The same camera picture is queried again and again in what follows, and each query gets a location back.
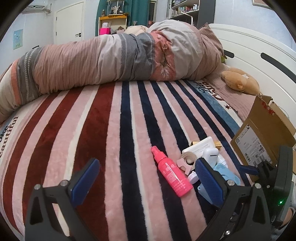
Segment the light blue plastic device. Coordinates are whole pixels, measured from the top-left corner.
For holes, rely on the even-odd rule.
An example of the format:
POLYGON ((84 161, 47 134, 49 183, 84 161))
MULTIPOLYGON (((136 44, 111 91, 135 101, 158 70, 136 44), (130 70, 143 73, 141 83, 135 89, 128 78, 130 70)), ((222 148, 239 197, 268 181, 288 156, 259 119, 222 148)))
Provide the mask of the light blue plastic device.
MULTIPOLYGON (((240 178, 236 176, 233 172, 231 172, 227 166, 223 165, 222 163, 217 163, 215 167, 213 168, 214 171, 217 171, 221 174, 221 176, 227 181, 227 180, 233 180, 235 184, 240 185, 240 178)), ((200 195, 202 195, 209 203, 213 204, 212 199, 210 198, 208 191, 205 189, 203 183, 198 187, 198 192, 200 195)))

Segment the blue white contact lens case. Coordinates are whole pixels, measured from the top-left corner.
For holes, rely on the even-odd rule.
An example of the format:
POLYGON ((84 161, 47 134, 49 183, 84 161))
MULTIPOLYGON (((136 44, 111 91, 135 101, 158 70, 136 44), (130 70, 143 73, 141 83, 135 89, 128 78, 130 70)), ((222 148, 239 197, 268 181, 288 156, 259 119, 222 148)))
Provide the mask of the blue white contact lens case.
POLYGON ((194 185, 195 183, 197 183, 199 181, 199 177, 197 175, 197 173, 195 171, 192 171, 188 177, 187 177, 188 181, 194 185))

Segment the beige tape dispenser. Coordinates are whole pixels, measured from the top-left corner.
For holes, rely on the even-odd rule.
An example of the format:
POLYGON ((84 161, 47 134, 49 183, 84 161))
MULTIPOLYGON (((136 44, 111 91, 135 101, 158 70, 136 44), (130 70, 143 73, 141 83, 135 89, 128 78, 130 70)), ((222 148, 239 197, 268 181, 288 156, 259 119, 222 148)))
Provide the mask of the beige tape dispenser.
POLYGON ((196 160, 197 156, 193 152, 184 152, 177 160, 177 166, 188 176, 195 169, 196 160))

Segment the pink spray bottle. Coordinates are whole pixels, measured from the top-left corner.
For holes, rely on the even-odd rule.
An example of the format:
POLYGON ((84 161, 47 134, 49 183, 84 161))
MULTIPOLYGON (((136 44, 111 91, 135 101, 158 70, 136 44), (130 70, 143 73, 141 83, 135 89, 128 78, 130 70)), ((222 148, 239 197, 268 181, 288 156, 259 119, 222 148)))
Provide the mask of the pink spray bottle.
POLYGON ((156 146, 151 147, 158 169, 165 177, 178 197, 182 197, 193 189, 193 185, 187 180, 175 162, 168 158, 165 153, 160 151, 156 146))

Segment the brown cardboard box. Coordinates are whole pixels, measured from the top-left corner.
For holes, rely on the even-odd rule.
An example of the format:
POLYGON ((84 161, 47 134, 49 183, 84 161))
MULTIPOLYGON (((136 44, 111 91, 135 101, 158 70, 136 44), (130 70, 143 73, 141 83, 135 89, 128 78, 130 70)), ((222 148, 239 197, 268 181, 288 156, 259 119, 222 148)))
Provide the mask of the brown cardboard box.
POLYGON ((280 146, 295 147, 295 127, 272 97, 256 96, 231 145, 245 166, 262 161, 276 165, 280 146))

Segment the pink ribbed pillow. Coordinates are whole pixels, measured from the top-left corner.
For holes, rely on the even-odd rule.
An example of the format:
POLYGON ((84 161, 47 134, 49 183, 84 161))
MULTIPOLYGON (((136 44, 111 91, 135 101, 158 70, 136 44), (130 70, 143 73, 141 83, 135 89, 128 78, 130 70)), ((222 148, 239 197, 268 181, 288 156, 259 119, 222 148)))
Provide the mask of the pink ribbed pillow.
POLYGON ((236 111, 241 120, 245 121, 251 111, 255 96, 237 92, 228 87, 221 78, 221 73, 228 69, 229 66, 221 63, 217 69, 207 75, 204 80, 215 89, 215 92, 226 101, 234 111, 236 111))

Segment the brown plush toy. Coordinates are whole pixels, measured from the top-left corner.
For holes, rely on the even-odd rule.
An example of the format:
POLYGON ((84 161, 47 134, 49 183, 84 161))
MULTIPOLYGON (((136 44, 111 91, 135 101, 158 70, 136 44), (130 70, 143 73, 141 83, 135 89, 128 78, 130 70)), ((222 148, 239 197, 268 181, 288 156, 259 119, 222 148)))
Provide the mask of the brown plush toy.
POLYGON ((231 67, 227 71, 223 71, 221 77, 232 90, 250 95, 260 94, 259 83, 251 75, 240 69, 231 67))

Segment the white bed headboard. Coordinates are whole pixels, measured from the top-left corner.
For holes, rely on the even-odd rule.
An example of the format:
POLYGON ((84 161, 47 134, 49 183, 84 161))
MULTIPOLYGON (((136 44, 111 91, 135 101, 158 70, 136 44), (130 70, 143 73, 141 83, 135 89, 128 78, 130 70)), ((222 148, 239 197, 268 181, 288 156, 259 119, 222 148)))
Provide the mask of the white bed headboard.
POLYGON ((243 27, 210 24, 222 43, 226 65, 253 76, 295 124, 295 51, 260 32, 243 27))

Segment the green plush toy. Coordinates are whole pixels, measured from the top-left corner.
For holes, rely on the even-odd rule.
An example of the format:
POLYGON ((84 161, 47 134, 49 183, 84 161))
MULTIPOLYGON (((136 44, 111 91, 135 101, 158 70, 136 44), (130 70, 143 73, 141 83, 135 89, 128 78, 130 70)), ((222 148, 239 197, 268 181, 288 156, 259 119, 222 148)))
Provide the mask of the green plush toy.
POLYGON ((227 59, 227 56, 222 55, 221 56, 221 63, 225 63, 226 59, 227 59))

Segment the rolled pink grey duvet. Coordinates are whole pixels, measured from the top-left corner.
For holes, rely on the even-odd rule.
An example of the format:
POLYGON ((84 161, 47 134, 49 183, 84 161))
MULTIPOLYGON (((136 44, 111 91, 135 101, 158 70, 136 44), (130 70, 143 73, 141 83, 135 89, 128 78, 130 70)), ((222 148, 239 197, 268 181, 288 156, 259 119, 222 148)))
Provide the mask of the rolled pink grey duvet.
POLYGON ((114 81, 200 80, 224 50, 209 25, 164 20, 145 32, 100 35, 46 45, 15 60, 1 75, 1 121, 43 94, 114 81))

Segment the magenta box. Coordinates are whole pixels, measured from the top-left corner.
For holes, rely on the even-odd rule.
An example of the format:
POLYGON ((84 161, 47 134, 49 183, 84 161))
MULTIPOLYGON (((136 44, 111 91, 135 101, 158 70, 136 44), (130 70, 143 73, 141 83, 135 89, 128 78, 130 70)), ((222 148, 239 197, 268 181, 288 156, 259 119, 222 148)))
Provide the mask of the magenta box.
POLYGON ((110 35, 111 34, 111 28, 100 28, 99 29, 100 35, 110 35))

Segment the white door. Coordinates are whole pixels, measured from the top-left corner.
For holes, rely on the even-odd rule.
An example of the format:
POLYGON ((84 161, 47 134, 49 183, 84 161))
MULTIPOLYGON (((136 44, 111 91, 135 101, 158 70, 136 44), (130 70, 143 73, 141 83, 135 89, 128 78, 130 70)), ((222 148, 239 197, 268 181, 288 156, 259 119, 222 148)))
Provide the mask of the white door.
POLYGON ((82 40, 83 7, 81 1, 56 12, 55 44, 82 40))

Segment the teal curtain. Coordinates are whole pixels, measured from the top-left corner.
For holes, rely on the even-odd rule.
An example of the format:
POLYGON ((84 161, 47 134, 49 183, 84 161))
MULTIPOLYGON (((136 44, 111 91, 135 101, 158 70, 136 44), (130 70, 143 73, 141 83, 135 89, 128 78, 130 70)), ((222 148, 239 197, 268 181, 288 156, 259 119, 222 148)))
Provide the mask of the teal curtain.
MULTIPOLYGON (((107 10, 107 1, 100 0, 97 15, 96 15, 96 27, 95 36, 99 35, 99 20, 102 10, 107 10)), ((123 8, 125 13, 128 13, 127 25, 132 26, 134 21, 137 21, 137 25, 146 26, 149 20, 149 0, 127 0, 123 8)))

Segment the white air conditioner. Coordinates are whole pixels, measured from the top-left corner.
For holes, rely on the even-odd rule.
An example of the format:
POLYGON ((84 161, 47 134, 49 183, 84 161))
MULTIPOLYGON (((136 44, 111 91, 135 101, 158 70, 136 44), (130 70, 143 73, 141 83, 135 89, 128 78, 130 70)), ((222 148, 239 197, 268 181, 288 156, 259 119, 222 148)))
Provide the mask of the white air conditioner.
POLYGON ((46 1, 46 0, 35 0, 35 1, 32 1, 22 11, 23 14, 34 13, 34 12, 43 12, 48 14, 51 12, 51 4, 49 3, 49 1, 46 1))

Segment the blue wall poster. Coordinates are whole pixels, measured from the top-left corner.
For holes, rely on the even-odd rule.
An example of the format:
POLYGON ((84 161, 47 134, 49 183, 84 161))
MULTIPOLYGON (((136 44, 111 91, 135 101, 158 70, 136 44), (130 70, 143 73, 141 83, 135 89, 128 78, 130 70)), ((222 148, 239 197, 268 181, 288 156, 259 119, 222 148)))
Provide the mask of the blue wall poster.
POLYGON ((18 49, 23 46, 23 29, 14 31, 13 49, 18 49))

